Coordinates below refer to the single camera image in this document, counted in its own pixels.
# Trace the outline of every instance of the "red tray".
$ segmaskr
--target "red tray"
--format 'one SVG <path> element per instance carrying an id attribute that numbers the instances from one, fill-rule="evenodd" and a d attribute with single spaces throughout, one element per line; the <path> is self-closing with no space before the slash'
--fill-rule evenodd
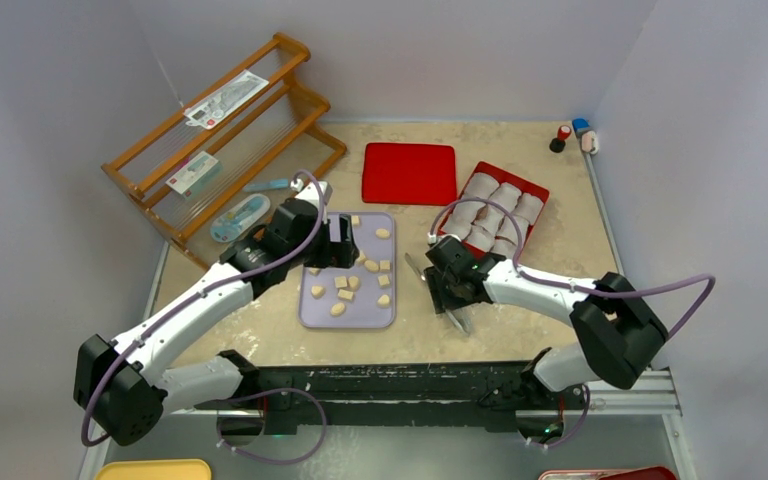
<path id="1" fill-rule="evenodd" d="M 602 477 L 614 480 L 676 480 L 676 476 L 666 467 L 649 467 L 629 472 L 616 473 Z"/>
<path id="2" fill-rule="evenodd" d="M 360 191 L 364 203 L 448 205 L 458 198 L 455 149 L 419 143 L 367 144 Z"/>
<path id="3" fill-rule="evenodd" d="M 543 209 L 541 209 L 540 213 L 537 215 L 537 220 L 540 220 L 540 215 L 543 214 L 543 210 L 546 208 L 546 202 L 549 201 L 549 190 L 546 190 L 540 185 L 531 183 L 524 178 L 518 177 L 507 170 L 502 170 L 501 168 L 495 165 L 491 165 L 487 162 L 478 162 L 478 165 L 475 166 L 475 170 L 472 171 L 472 174 L 470 174 L 469 179 L 467 179 L 466 183 L 464 184 L 464 188 L 466 188 L 466 185 L 469 184 L 469 180 L 472 180 L 472 176 L 475 175 L 476 173 L 486 173 L 487 175 L 490 175 L 491 177 L 495 178 L 496 181 L 499 182 L 500 184 L 510 183 L 511 185 L 520 189 L 522 193 L 528 193 L 539 198 L 543 202 Z M 458 198 L 460 198 L 461 195 L 463 195 L 463 189 L 461 189 L 460 193 L 458 194 Z M 451 214 L 452 212 L 450 210 L 443 217 L 443 220 L 437 226 L 437 235 L 444 235 L 443 231 L 440 230 L 440 228 L 446 223 L 446 220 L 448 220 L 449 215 Z M 528 241 L 528 237 L 531 236 L 531 232 L 533 230 L 534 230 L 534 225 L 529 225 L 528 231 L 525 232 L 526 242 Z M 476 258 L 481 258 L 481 256 L 484 255 L 484 252 L 473 247 L 472 245 L 466 242 L 464 242 L 464 245 L 466 245 L 467 248 L 469 248 L 469 251 L 471 251 Z"/>

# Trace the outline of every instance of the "wooden shelf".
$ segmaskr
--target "wooden shelf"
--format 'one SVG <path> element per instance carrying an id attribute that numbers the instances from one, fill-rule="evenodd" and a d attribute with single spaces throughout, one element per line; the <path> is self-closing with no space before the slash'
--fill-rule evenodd
<path id="1" fill-rule="evenodd" d="M 346 145 L 316 123 L 330 104 L 296 78 L 296 69 L 308 59 L 310 51 L 304 44 L 282 33 L 275 34 L 122 155 L 102 165 L 102 170 L 161 235 L 202 268 L 215 258 L 192 251 L 188 245 L 193 236 L 291 144 L 307 134 L 332 150 L 315 167 L 316 176 L 327 172 L 345 154 Z M 268 79 L 268 85 L 211 130 L 187 125 L 186 109 L 245 70 Z M 241 143 L 244 148 L 238 145 L 233 155 L 221 156 L 223 148 L 230 149 L 229 144 Z M 216 156 L 222 171 L 205 190 L 185 200 L 165 181 L 201 150 Z M 294 171 L 299 167 L 289 168 Z"/>

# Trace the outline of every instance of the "metal tongs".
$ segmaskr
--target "metal tongs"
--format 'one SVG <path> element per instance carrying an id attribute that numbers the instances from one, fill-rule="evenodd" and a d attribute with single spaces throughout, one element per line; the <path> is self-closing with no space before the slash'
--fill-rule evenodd
<path id="1" fill-rule="evenodd" d="M 405 261 L 408 262 L 408 266 L 411 267 L 411 270 L 416 273 L 419 279 L 427 283 L 425 280 L 425 274 L 422 273 L 422 269 L 419 268 L 419 265 L 407 252 L 405 252 Z M 449 318 L 449 321 L 452 322 L 452 325 L 460 330 L 461 333 L 466 336 L 469 336 L 472 333 L 472 321 L 470 321 L 469 316 L 466 314 L 466 312 L 463 311 L 463 309 L 459 308 L 457 310 L 449 310 L 447 308 L 445 313 L 446 317 Z"/>

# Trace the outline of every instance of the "red cylinder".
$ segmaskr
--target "red cylinder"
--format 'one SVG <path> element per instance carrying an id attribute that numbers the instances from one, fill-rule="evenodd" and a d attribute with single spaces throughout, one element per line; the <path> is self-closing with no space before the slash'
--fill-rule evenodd
<path id="1" fill-rule="evenodd" d="M 558 140 L 566 140 L 572 134 L 572 129 L 567 125 L 561 125 L 558 127 Z"/>

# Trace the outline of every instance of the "yellow tray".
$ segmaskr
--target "yellow tray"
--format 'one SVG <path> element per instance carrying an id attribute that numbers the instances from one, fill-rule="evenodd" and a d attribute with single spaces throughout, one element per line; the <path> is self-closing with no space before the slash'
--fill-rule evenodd
<path id="1" fill-rule="evenodd" d="M 210 480 L 210 466 L 197 458 L 108 463 L 95 480 Z"/>

